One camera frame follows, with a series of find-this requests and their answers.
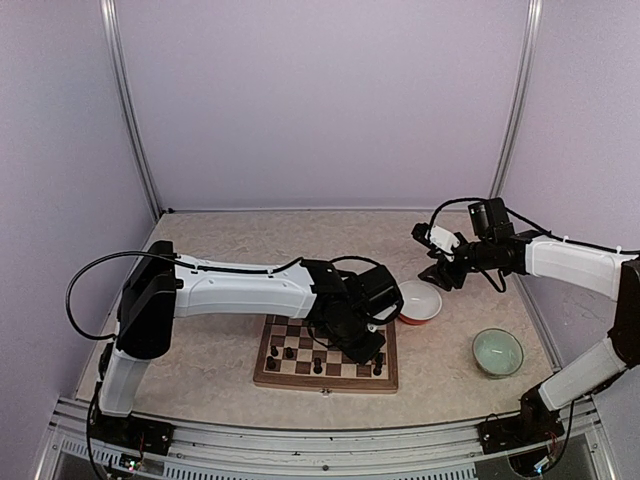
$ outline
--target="metal frame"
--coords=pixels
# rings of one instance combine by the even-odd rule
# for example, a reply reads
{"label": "metal frame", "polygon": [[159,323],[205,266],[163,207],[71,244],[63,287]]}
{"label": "metal frame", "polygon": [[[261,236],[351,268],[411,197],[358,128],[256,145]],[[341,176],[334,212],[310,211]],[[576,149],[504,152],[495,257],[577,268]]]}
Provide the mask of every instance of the metal frame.
{"label": "metal frame", "polygon": [[[561,412],[568,422],[569,409]],[[87,458],[87,402],[60,399],[50,422],[39,474],[50,480],[61,453]],[[139,414],[140,417],[155,418]],[[404,480],[408,478],[476,478],[483,455],[475,425],[482,419],[423,427],[378,430],[277,430],[205,424],[169,419],[175,425],[167,457],[147,454],[145,462],[159,479],[296,478]],[[599,480],[616,480],[615,465],[593,402],[576,403],[572,437],[585,435]],[[135,453],[92,442],[94,458],[106,464],[121,453]],[[529,450],[512,450],[509,454]]]}
{"label": "metal frame", "polygon": [[518,136],[518,129],[520,128],[522,112],[524,111],[527,88],[531,77],[531,68],[533,66],[533,57],[536,49],[536,41],[538,39],[538,30],[540,29],[541,14],[542,0],[529,0],[529,13],[524,32],[524,44],[522,45],[520,66],[518,68],[518,76],[516,78],[516,90],[511,104],[507,132],[502,142],[498,168],[489,193],[490,198],[500,196],[507,180],[507,173],[509,171],[509,166],[511,165],[513,149]]}
{"label": "metal frame", "polygon": [[100,6],[102,10],[104,30],[107,37],[107,44],[109,45],[109,50],[111,52],[111,63],[116,77],[120,105],[127,124],[129,141],[131,142],[136,168],[142,182],[149,210],[151,210],[151,215],[153,216],[154,221],[157,222],[162,214],[162,204],[144,153],[142,138],[140,136],[138,122],[133,109],[131,92],[129,91],[129,83],[127,81],[127,71],[124,63],[124,53],[122,51],[122,43],[120,41],[120,30],[118,29],[118,16],[116,14],[115,0],[100,0]]}

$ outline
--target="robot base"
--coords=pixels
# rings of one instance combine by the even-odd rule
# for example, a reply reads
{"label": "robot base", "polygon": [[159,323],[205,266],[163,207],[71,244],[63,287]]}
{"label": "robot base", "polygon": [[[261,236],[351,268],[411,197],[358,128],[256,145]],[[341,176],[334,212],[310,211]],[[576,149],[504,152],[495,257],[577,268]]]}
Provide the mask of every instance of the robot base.
{"label": "robot base", "polygon": [[524,438],[520,415],[482,422],[477,429],[485,455],[546,442],[551,440],[551,433],[557,437],[564,435],[562,422],[551,420],[546,425],[536,425],[536,429],[527,432]]}
{"label": "robot base", "polygon": [[103,415],[98,409],[91,418],[91,438],[136,452],[167,456],[173,439],[173,425],[129,415]]}

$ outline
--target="white bowl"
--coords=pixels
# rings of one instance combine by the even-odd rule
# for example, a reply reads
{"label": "white bowl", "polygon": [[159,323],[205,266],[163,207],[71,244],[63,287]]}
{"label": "white bowl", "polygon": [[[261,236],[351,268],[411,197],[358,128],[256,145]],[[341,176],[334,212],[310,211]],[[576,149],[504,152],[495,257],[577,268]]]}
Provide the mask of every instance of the white bowl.
{"label": "white bowl", "polygon": [[400,312],[401,320],[426,322],[442,310],[442,297],[428,283],[409,280],[401,283],[399,288],[404,300],[404,306]]}

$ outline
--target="checkered pattern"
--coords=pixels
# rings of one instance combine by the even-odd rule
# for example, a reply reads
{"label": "checkered pattern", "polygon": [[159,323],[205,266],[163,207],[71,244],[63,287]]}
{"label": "checkered pattern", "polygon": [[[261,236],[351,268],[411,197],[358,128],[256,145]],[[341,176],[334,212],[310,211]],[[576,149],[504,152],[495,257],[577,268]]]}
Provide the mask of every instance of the checkered pattern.
{"label": "checkered pattern", "polygon": [[[386,380],[389,378],[387,369],[387,344],[382,347],[383,354],[382,371],[380,375],[374,375],[373,362],[366,365],[357,365],[342,353],[337,347],[327,349],[318,342],[315,342],[307,331],[306,323],[300,319],[290,319],[284,317],[269,317],[265,328],[270,329],[268,352],[265,356],[264,372],[277,373],[283,375],[311,376],[311,377],[340,377],[340,378],[370,378],[372,380]],[[322,343],[328,343],[328,339],[322,332],[312,328],[316,339]],[[385,327],[378,330],[385,335]],[[271,355],[271,347],[278,349],[278,355],[273,356],[276,366],[268,369],[266,357]],[[285,358],[284,351],[287,347],[293,350],[293,358]],[[313,360],[322,360],[322,372],[313,371]]]}

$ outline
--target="bowl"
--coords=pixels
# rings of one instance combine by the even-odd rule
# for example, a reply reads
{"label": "bowl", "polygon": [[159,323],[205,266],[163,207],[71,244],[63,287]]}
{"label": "bowl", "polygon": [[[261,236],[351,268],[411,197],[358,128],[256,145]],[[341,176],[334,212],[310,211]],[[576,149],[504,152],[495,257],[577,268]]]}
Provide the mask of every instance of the bowl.
{"label": "bowl", "polygon": [[428,283],[409,280],[398,288],[402,293],[404,306],[398,318],[409,325],[424,325],[442,309],[440,293]]}
{"label": "bowl", "polygon": [[478,368],[494,378],[513,375],[524,362],[524,350],[516,337],[500,328],[489,328],[473,339]]}

